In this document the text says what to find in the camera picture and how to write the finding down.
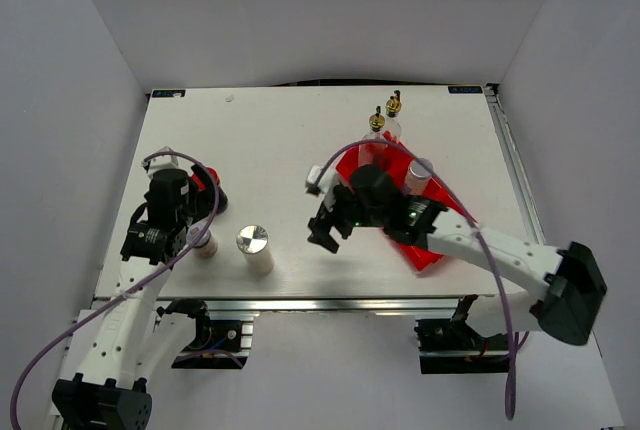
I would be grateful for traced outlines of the white-lid sauce jar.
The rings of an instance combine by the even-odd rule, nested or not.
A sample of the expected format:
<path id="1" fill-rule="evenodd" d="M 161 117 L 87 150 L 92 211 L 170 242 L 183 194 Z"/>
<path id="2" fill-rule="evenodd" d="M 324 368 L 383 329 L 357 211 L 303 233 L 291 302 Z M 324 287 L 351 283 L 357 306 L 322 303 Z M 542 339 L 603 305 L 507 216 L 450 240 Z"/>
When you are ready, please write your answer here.
<path id="1" fill-rule="evenodd" d="M 192 247 L 192 253 L 201 259 L 213 257 L 218 250 L 218 243 L 211 231 L 204 231 L 205 221 L 192 224 L 186 232 L 186 243 Z"/>

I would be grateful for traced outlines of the red-lid sauce jar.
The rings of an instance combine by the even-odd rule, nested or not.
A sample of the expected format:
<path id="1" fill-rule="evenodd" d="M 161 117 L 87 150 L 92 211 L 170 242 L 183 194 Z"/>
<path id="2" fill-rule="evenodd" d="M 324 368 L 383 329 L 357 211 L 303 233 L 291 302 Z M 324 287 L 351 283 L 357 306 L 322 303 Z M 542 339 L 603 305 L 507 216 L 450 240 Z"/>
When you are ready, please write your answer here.
<path id="1" fill-rule="evenodd" d="M 191 179 L 198 189 L 196 197 L 198 211 L 206 215 L 214 209 L 214 203 L 217 203 L 216 214 L 224 213 L 228 208 L 228 197 L 221 187 L 221 180 L 216 170 L 196 165 L 191 169 Z"/>

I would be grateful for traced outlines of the silver-lid tall shaker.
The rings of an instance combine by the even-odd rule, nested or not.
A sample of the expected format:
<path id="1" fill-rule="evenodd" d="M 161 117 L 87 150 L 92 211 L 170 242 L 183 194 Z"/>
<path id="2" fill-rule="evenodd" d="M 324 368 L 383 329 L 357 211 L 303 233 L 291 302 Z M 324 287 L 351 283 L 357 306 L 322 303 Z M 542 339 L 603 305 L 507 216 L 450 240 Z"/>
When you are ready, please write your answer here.
<path id="1" fill-rule="evenodd" d="M 263 226 L 252 224 L 240 229 L 236 235 L 236 246 L 254 273 L 264 276 L 274 269 L 269 235 Z"/>

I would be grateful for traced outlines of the silver-lid small shaker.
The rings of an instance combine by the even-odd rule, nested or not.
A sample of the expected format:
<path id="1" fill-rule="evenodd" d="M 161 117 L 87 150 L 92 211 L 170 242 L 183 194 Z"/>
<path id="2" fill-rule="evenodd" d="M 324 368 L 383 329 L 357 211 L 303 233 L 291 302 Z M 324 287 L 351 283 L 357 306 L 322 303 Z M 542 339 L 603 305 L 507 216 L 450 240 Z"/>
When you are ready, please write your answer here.
<path id="1" fill-rule="evenodd" d="M 409 164 L 405 178 L 403 193 L 406 195 L 422 195 L 432 178 L 433 166 L 426 158 L 418 158 Z"/>

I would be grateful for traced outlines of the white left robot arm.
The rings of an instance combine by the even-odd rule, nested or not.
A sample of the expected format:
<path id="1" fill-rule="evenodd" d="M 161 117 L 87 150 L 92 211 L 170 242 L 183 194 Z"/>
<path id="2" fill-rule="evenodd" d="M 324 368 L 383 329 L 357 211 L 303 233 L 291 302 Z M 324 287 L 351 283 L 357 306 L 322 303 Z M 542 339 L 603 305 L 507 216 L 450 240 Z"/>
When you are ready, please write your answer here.
<path id="1" fill-rule="evenodd" d="M 218 179 L 198 165 L 154 170 L 144 198 L 121 248 L 116 292 L 98 311 L 98 332 L 73 377 L 58 379 L 52 391 L 69 429 L 146 428 L 150 384 L 183 350 L 211 339 L 203 301 L 156 302 L 178 256 L 207 234 L 220 202 Z"/>

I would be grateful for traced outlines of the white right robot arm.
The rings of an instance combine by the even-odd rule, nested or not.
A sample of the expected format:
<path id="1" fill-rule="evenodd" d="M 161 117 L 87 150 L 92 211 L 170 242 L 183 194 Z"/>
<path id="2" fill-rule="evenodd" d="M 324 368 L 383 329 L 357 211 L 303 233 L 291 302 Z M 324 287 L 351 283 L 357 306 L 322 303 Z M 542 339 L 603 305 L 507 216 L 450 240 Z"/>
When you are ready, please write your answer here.
<path id="1" fill-rule="evenodd" d="M 573 242 L 561 249 L 478 228 L 438 201 L 403 193 L 375 165 L 357 168 L 347 180 L 313 166 L 305 187 L 323 198 L 308 223 L 309 242 L 336 253 L 333 231 L 347 239 L 355 228 L 379 228 L 398 244 L 457 258 L 519 286 L 509 307 L 526 316 L 510 321 L 514 330 L 541 330 L 573 346 L 588 342 L 607 293 L 589 247 Z"/>

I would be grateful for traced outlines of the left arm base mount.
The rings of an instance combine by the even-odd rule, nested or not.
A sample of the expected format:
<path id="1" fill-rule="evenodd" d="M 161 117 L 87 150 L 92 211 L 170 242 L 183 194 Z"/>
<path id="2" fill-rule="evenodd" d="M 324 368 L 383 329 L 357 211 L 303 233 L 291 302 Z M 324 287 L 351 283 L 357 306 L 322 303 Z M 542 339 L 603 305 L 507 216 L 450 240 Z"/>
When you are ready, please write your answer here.
<path id="1" fill-rule="evenodd" d="M 240 370 L 248 360 L 256 315 L 211 312 L 203 300 L 179 299 L 155 310 L 154 329 L 161 318 L 185 314 L 193 321 L 194 340 L 174 359 L 172 369 Z"/>

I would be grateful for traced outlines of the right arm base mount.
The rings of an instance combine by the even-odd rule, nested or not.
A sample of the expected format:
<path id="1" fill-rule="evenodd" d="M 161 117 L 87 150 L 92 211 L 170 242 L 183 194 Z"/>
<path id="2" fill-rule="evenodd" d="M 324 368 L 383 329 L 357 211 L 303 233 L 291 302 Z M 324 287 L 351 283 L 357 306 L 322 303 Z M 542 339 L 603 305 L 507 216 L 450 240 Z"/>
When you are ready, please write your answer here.
<path id="1" fill-rule="evenodd" d="M 420 371 L 423 375 L 498 374 L 510 368 L 505 334 L 483 337 L 466 322 L 479 297 L 465 296 L 452 317 L 416 321 Z"/>

